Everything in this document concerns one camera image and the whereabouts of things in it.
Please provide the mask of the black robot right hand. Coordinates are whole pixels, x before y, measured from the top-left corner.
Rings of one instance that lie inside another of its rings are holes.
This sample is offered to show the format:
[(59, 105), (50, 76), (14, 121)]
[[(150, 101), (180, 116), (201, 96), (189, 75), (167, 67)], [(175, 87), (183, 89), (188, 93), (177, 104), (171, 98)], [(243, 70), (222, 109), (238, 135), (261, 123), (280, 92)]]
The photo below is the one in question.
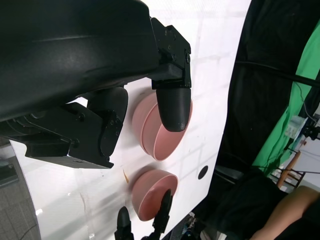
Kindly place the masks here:
[[(169, 213), (171, 210), (173, 201), (173, 196), (171, 190), (167, 190), (163, 195), (161, 200), (160, 209), (155, 215), (153, 221), (154, 231), (149, 236), (144, 236), (142, 240), (159, 240), (161, 234), (166, 230), (167, 224), (169, 222)], [(134, 235), (132, 233), (132, 225), (130, 220), (130, 215), (128, 209), (123, 206), (117, 215), (117, 225), (116, 231), (114, 232), (115, 240), (134, 240)]]

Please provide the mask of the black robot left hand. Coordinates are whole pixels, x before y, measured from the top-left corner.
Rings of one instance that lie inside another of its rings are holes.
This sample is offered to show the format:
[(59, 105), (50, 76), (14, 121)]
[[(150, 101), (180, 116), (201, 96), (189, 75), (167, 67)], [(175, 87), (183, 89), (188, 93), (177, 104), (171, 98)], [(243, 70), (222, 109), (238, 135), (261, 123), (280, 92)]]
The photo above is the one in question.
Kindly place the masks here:
[(29, 158), (111, 169), (126, 84), (151, 79), (164, 127), (187, 127), (190, 55), (140, 0), (3, 0), (0, 135), (25, 144)]

